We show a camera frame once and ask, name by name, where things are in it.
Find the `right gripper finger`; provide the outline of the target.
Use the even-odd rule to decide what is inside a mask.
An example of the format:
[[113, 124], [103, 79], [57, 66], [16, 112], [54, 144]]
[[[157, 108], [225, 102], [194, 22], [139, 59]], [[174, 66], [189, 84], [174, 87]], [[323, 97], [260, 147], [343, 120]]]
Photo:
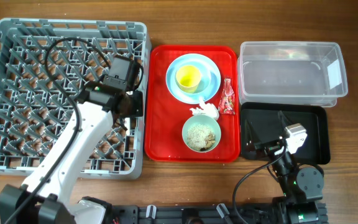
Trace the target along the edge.
[[252, 145], [260, 145], [262, 142], [259, 139], [257, 133], [255, 132], [255, 129], [248, 120], [245, 121], [245, 136], [246, 136], [246, 145], [250, 146]]
[[278, 112], [278, 119], [279, 119], [280, 124], [282, 125], [282, 128], [283, 128], [281, 137], [285, 137], [287, 135], [286, 134], [287, 131], [285, 130], [285, 128], [290, 125], [290, 120], [285, 116], [283, 111]]

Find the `red snack wrapper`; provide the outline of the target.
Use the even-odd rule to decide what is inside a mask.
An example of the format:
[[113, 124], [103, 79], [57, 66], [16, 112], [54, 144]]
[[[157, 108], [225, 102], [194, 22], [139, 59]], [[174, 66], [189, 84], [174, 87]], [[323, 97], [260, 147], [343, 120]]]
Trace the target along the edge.
[[220, 114], [235, 114], [234, 111], [235, 93], [232, 88], [232, 82], [230, 78], [224, 80], [223, 92], [218, 104], [218, 111]]

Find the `green bowl with food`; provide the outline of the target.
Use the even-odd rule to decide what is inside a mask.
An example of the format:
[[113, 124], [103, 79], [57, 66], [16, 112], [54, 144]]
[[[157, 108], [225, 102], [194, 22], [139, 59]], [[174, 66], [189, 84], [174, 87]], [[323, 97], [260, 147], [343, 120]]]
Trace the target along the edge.
[[212, 151], [221, 140], [218, 122], [206, 115], [190, 117], [182, 127], [182, 138], [186, 146], [195, 152]]

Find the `white tissue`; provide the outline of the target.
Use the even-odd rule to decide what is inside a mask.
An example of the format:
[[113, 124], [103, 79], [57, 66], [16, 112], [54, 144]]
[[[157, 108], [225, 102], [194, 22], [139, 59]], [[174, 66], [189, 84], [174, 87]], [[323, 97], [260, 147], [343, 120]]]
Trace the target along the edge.
[[200, 96], [198, 99], [199, 99], [199, 107], [190, 108], [192, 115], [193, 116], [205, 115], [217, 121], [219, 119], [219, 111], [217, 107], [215, 107], [211, 103], [205, 103], [204, 98], [202, 96]]

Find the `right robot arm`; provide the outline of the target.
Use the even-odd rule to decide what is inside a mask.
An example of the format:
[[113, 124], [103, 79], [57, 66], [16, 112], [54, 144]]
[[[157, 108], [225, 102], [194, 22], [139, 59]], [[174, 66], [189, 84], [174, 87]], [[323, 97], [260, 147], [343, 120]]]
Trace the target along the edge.
[[266, 205], [254, 205], [245, 213], [256, 223], [326, 223], [323, 198], [324, 172], [320, 166], [297, 163], [294, 154], [308, 137], [300, 123], [290, 121], [284, 112], [278, 112], [283, 133], [278, 139], [262, 142], [252, 125], [246, 122], [249, 141], [246, 152], [268, 159], [268, 171], [279, 183], [283, 195]]

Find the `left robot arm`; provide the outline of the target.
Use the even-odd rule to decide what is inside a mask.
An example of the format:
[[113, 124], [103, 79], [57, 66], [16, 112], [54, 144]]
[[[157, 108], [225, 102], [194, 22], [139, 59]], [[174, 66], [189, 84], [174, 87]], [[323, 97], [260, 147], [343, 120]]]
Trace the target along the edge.
[[89, 81], [72, 102], [73, 115], [52, 150], [20, 187], [0, 193], [2, 223], [107, 223], [111, 204], [91, 197], [70, 205], [74, 184], [103, 136], [114, 123], [143, 115], [139, 85], [144, 68], [115, 56], [107, 75]]

